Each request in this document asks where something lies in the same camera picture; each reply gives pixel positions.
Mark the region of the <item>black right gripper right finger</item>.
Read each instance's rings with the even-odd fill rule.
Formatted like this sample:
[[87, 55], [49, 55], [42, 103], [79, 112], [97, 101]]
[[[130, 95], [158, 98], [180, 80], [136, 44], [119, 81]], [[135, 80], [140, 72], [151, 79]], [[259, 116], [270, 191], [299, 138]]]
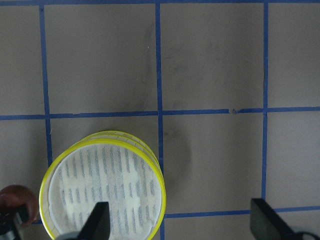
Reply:
[[318, 240], [307, 231], [294, 231], [262, 198], [250, 200], [249, 227], [256, 240]]

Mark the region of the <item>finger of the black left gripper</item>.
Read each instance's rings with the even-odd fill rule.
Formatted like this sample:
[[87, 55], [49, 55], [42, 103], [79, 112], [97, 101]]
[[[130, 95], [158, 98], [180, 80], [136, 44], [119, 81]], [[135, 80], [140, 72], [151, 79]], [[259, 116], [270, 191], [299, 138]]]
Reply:
[[21, 205], [0, 214], [0, 240], [23, 240], [22, 227], [29, 220], [27, 206]]

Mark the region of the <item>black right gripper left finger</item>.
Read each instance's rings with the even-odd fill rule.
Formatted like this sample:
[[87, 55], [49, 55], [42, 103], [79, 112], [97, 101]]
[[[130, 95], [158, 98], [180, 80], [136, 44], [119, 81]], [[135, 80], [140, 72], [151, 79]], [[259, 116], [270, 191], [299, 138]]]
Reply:
[[109, 240], [111, 235], [109, 203], [97, 202], [82, 229], [58, 237], [59, 240]]

